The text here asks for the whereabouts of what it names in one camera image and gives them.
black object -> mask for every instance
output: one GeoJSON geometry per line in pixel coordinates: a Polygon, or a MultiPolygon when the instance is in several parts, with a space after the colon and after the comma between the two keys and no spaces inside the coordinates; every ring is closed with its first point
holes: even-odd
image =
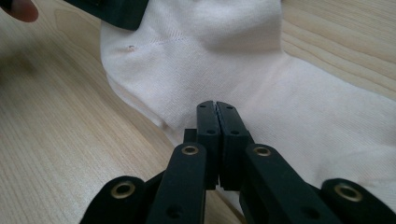
{"type": "Polygon", "coordinates": [[[255,144],[236,109],[197,106],[166,170],[144,183],[122,176],[96,195],[81,223],[203,223],[205,191],[240,191],[247,223],[396,223],[373,194],[345,179],[306,184],[272,147],[255,144]]]}
{"type": "Polygon", "coordinates": [[[149,0],[64,0],[93,16],[126,30],[137,30],[149,0]]]}
{"type": "Polygon", "coordinates": [[[12,0],[0,0],[0,7],[11,10],[12,0]]]}

wooden table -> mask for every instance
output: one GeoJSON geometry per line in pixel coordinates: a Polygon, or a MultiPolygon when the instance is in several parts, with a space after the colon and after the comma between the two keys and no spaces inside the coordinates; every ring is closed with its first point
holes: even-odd
{"type": "MultiPolygon", "coordinates": [[[[109,88],[100,22],[60,0],[0,13],[0,223],[78,223],[110,179],[145,180],[172,145],[109,88]]],[[[396,1],[284,0],[286,52],[396,100],[396,1]]],[[[216,192],[206,223],[240,223],[216,192]]]]}

white fabric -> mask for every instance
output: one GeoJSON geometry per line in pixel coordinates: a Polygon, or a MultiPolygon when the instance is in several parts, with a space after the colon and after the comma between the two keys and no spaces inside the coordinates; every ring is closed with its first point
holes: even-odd
{"type": "Polygon", "coordinates": [[[136,32],[103,25],[103,65],[175,144],[222,101],[308,183],[343,177],[396,211],[396,102],[285,54],[280,25],[278,0],[150,0],[136,32]]]}

brass grommet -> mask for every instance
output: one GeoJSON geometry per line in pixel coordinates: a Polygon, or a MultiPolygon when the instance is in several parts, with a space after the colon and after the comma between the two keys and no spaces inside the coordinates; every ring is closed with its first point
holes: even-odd
{"type": "Polygon", "coordinates": [[[271,150],[266,148],[266,147],[255,147],[253,151],[258,155],[258,156],[270,156],[271,155],[271,150]]]}
{"type": "Polygon", "coordinates": [[[116,199],[124,199],[134,193],[136,187],[131,181],[122,181],[111,190],[111,196],[116,199]]]}
{"type": "Polygon", "coordinates": [[[347,184],[338,184],[334,187],[335,192],[349,201],[358,203],[363,199],[363,195],[360,192],[350,187],[347,184]]]}
{"type": "Polygon", "coordinates": [[[188,156],[192,156],[192,155],[197,154],[197,153],[199,152],[199,149],[198,149],[198,147],[187,146],[187,147],[183,147],[183,148],[181,149],[181,152],[182,152],[183,154],[188,155],[188,156]]]}

light wood tabletop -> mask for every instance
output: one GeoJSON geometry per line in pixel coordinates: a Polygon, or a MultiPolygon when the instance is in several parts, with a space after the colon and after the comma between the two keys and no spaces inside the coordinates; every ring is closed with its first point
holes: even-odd
{"type": "MultiPolygon", "coordinates": [[[[173,146],[109,88],[100,21],[35,0],[24,23],[0,12],[0,223],[78,223],[112,178],[148,180],[173,146]]],[[[396,100],[395,0],[284,0],[283,48],[396,100]]],[[[240,223],[216,192],[206,223],[240,223]]]]}

